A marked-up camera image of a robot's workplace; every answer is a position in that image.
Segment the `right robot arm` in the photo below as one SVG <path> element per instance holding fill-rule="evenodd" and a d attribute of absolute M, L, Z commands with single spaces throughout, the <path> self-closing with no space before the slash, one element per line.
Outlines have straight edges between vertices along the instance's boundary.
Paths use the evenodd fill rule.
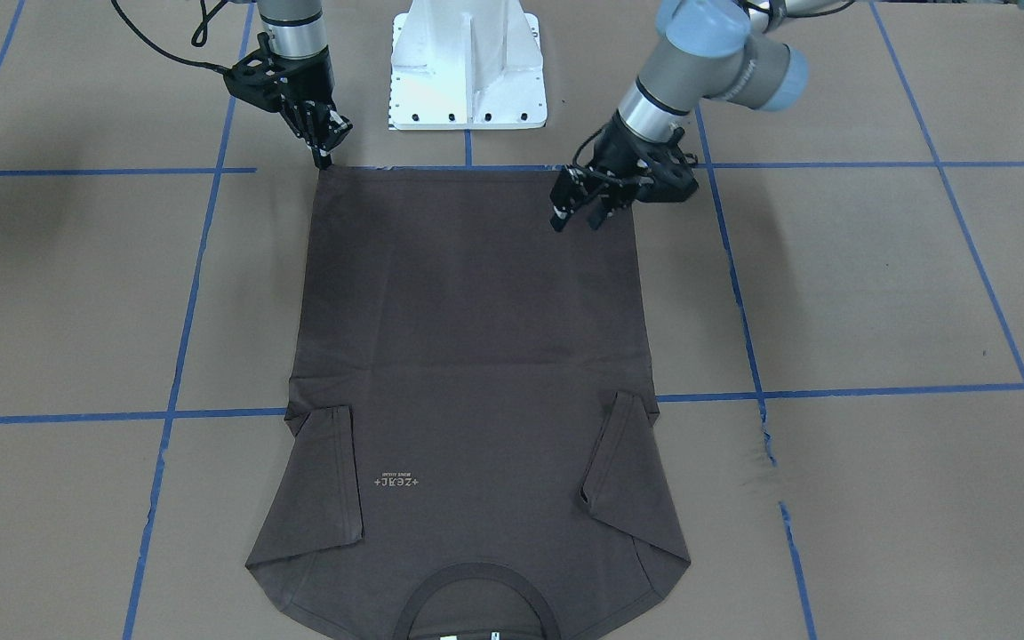
<path fill-rule="evenodd" d="M 225 73 L 228 93 L 264 112 L 276 113 L 308 146 L 318 170 L 352 131 L 339 114 L 329 37 L 321 1 L 257 1 L 259 49 Z"/>

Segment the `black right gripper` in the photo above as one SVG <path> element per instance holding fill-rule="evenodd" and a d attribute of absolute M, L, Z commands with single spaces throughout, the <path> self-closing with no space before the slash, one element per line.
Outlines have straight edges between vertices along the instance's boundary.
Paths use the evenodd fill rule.
<path fill-rule="evenodd" d="M 228 70 L 224 82 L 233 97 L 280 114 L 288 125 L 300 125 L 301 138 L 318 170 L 329 169 L 331 151 L 353 129 L 352 121 L 338 112 L 333 100 L 328 47 L 304 60 L 255 50 Z"/>

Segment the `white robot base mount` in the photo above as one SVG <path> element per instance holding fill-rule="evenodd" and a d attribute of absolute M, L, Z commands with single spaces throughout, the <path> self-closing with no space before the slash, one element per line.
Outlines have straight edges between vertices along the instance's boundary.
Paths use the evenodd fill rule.
<path fill-rule="evenodd" d="M 546 125 L 540 22 L 519 1 L 414 1 L 391 36 L 390 129 Z"/>

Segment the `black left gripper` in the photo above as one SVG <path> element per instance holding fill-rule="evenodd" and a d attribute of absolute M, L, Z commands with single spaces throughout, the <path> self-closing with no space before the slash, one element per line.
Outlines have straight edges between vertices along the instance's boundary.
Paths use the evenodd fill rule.
<path fill-rule="evenodd" d="M 572 171 L 560 171 L 551 189 L 551 227 L 560 234 L 573 212 L 595 202 L 587 224 L 601 229 L 631 203 L 680 203 L 699 189 L 694 154 L 680 150 L 683 126 L 669 126 L 666 141 L 649 141 L 611 120 L 590 134 L 572 157 Z"/>

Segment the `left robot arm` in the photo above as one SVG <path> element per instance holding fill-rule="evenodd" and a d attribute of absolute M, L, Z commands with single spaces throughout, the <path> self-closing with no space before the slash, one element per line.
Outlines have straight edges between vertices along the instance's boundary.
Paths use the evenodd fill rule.
<path fill-rule="evenodd" d="M 803 53 L 771 33 L 845 11 L 848 1 L 663 1 L 659 40 L 611 118 L 587 138 L 592 157 L 560 171 L 551 227 L 577 211 L 593 229 L 636 202 L 682 203 L 698 190 L 680 150 L 684 117 L 708 99 L 759 112 L 788 109 L 807 88 Z"/>

